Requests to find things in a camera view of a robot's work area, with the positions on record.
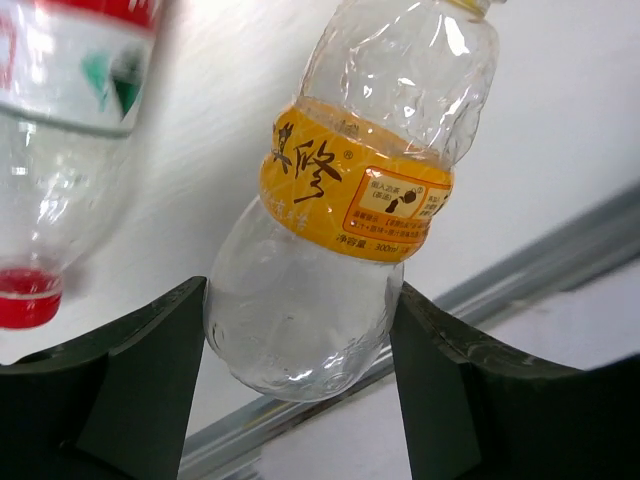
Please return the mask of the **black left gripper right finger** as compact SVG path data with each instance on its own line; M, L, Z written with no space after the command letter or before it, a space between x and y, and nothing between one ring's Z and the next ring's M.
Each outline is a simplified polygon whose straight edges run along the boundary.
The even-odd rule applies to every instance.
M635 479L639 359L579 370L400 295L391 346L416 479Z

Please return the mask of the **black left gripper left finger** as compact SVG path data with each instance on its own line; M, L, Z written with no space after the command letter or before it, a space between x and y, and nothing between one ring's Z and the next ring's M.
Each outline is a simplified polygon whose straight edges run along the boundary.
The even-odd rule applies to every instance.
M204 346L206 280L1 369L4 479L174 479Z

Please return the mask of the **clear bottle orange label yellow cap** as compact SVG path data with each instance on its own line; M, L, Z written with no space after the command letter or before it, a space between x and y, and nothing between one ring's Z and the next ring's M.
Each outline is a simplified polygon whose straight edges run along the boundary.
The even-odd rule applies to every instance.
M449 200L478 129L499 55L489 9L336 9L210 276L207 340L247 387L325 400L378 356L405 261Z

